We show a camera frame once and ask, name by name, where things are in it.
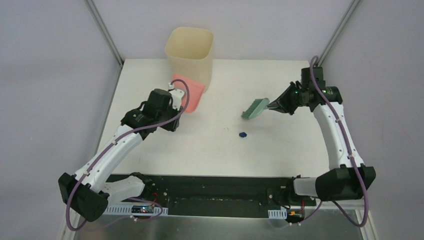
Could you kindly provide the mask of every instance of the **gray wall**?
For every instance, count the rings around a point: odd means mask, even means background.
[[[124,58],[166,58],[177,27],[214,33],[216,59],[307,60],[321,53],[351,0],[96,0]]]
[[[55,239],[118,65],[83,1],[0,1],[0,239]]]
[[[424,1],[365,0],[324,63],[347,123],[377,178],[369,189],[380,239],[423,239]]]

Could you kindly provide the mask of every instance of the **teal object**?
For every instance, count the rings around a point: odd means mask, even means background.
[[[241,114],[241,118],[245,120],[256,118],[264,110],[268,109],[268,104],[270,104],[270,100],[268,98],[255,99],[250,107]]]

